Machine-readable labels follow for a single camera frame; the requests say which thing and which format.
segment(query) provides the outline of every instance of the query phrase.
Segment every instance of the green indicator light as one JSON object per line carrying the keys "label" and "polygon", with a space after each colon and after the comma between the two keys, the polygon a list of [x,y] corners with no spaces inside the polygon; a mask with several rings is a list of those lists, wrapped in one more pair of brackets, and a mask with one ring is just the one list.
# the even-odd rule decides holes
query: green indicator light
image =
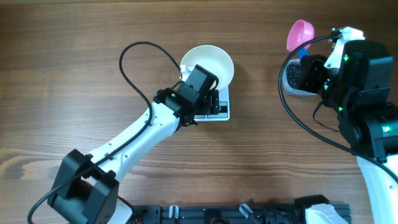
{"label": "green indicator light", "polygon": [[390,127],[388,127],[388,126],[383,127],[383,132],[388,132],[388,131],[391,131],[391,128],[390,128]]}

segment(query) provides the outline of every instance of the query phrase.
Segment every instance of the wooden tabletop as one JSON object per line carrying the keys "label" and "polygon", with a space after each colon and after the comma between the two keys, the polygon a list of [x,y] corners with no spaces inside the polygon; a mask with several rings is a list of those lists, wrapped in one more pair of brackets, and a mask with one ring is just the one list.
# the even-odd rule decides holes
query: wooden tabletop
{"label": "wooden tabletop", "polygon": [[[182,128],[141,159],[119,194],[133,205],[292,203],[323,194],[351,206],[353,223],[372,223],[356,158],[314,138],[285,112],[277,79],[286,37],[298,19],[316,36],[351,26],[398,53],[396,0],[148,1],[0,6],[0,223],[25,223],[47,193],[62,158],[101,146],[146,109],[118,68],[121,51],[155,42],[179,63],[190,49],[216,45],[233,59],[231,119]],[[328,42],[311,54],[328,55]],[[397,64],[391,100],[398,103]],[[148,98],[178,80],[172,62],[137,46],[124,71]],[[311,128],[346,145],[312,121],[319,97],[287,97]],[[318,119],[337,127],[322,108]],[[41,206],[36,223],[65,223]]]}

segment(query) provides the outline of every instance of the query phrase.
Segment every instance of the clear container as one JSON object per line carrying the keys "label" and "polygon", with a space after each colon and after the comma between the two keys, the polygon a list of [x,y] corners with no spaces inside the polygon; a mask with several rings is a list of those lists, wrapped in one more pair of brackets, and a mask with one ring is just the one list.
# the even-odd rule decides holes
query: clear container
{"label": "clear container", "polygon": [[[287,66],[286,68],[291,64],[291,63],[297,63],[300,65],[300,59],[292,59],[289,62],[287,62]],[[303,91],[303,90],[296,90],[295,88],[292,88],[288,81],[287,81],[287,74],[286,74],[286,68],[284,70],[284,74],[282,76],[282,81],[284,83],[284,89],[285,89],[285,93],[292,95],[292,96],[316,96],[318,94],[316,93],[310,93],[307,91]]]}

